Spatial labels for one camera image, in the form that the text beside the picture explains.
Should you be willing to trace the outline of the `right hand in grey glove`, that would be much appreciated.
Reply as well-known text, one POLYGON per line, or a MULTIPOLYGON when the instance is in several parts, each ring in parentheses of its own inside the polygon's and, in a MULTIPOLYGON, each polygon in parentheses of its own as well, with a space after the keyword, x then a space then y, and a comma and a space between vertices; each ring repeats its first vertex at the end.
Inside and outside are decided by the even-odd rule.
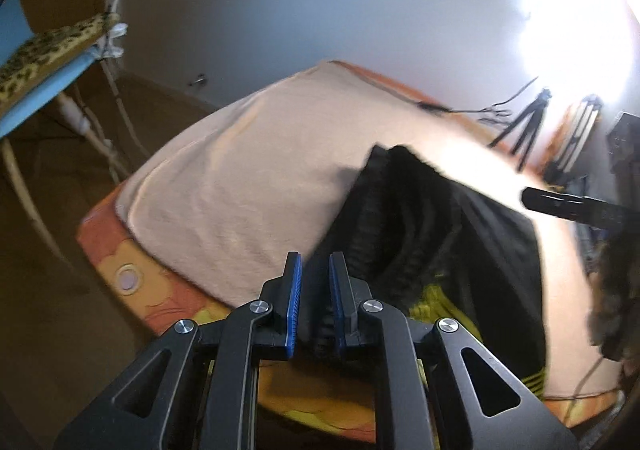
POLYGON ((639 355, 639 236, 609 234, 585 259, 590 343, 608 360, 639 355))

